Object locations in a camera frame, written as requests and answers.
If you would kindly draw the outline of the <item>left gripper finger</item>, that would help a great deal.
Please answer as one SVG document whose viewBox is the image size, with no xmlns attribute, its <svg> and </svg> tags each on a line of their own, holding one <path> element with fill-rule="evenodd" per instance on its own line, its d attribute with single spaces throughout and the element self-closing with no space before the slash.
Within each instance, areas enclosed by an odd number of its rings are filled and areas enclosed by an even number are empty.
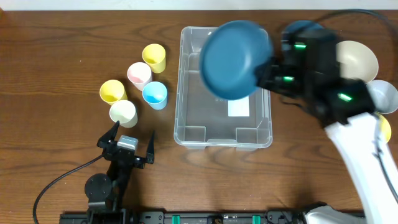
<svg viewBox="0 0 398 224">
<path fill-rule="evenodd" d="M 154 163 L 154 138 L 155 138 L 155 131 L 152 132 L 152 135 L 150 137 L 150 141 L 147 146 L 146 150 L 146 162 L 148 164 L 153 164 Z"/>
<path fill-rule="evenodd" d="M 97 146 L 100 148 L 107 148 L 112 145 L 117 135 L 119 125 L 119 121 L 115 122 L 113 127 L 98 139 Z"/>
</svg>

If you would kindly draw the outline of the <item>dark blue bowl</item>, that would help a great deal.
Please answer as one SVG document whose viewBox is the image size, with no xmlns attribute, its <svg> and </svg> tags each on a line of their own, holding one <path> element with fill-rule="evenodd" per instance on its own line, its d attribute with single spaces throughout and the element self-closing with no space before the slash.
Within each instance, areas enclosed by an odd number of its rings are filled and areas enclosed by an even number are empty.
<svg viewBox="0 0 398 224">
<path fill-rule="evenodd" d="M 310 21 L 310 20 L 299 20 L 290 23 L 283 31 L 282 34 L 290 34 L 293 33 L 301 28 L 306 29 L 323 29 L 319 23 Z"/>
<path fill-rule="evenodd" d="M 268 32 L 252 21 L 227 22 L 209 36 L 200 52 L 199 71 L 218 98 L 238 100 L 257 90 L 256 69 L 271 60 Z"/>
</svg>

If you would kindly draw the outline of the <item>beige large bowl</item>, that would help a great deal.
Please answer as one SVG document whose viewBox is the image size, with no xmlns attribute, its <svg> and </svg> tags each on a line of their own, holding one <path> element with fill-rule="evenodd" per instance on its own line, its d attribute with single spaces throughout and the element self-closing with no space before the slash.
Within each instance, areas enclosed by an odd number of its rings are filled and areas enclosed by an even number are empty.
<svg viewBox="0 0 398 224">
<path fill-rule="evenodd" d="M 377 76 L 377 57 L 366 45 L 352 40 L 342 41 L 336 45 L 336 53 L 342 77 L 369 83 Z"/>
</svg>

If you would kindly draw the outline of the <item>light grey small bowl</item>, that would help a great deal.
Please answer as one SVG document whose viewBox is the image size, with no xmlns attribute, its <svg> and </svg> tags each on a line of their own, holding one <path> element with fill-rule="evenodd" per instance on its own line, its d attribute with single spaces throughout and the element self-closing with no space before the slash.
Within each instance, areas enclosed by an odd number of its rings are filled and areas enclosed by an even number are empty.
<svg viewBox="0 0 398 224">
<path fill-rule="evenodd" d="M 390 114 L 397 110 L 397 89 L 387 81 L 373 80 L 367 84 L 376 111 Z"/>
</svg>

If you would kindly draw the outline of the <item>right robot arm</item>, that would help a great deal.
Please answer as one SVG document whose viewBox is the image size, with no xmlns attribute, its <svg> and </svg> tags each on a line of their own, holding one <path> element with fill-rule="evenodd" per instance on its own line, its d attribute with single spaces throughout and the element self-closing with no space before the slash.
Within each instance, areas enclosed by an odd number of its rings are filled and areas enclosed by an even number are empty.
<svg viewBox="0 0 398 224">
<path fill-rule="evenodd" d="M 301 99 L 301 109 L 319 120 L 346 164 L 367 223 L 397 223 L 397 166 L 365 82 L 341 76 L 338 42 L 328 29 L 290 33 L 285 58 L 265 68 L 258 85 Z"/>
</svg>

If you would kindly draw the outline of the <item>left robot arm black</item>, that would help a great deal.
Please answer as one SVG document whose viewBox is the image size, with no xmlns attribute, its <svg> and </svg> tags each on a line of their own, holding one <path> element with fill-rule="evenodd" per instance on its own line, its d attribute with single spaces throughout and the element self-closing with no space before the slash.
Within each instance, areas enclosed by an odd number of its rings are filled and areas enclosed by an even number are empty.
<svg viewBox="0 0 398 224">
<path fill-rule="evenodd" d="M 122 135 L 115 140 L 119 122 L 102 135 L 97 146 L 102 148 L 102 157 L 110 161 L 107 173 L 92 175 L 85 184 L 88 197 L 88 223 L 137 223 L 135 212 L 122 208 L 122 200 L 127 189 L 131 171 L 143 169 L 146 164 L 153 164 L 154 137 L 152 134 L 144 157 L 136 155 L 138 140 Z"/>
</svg>

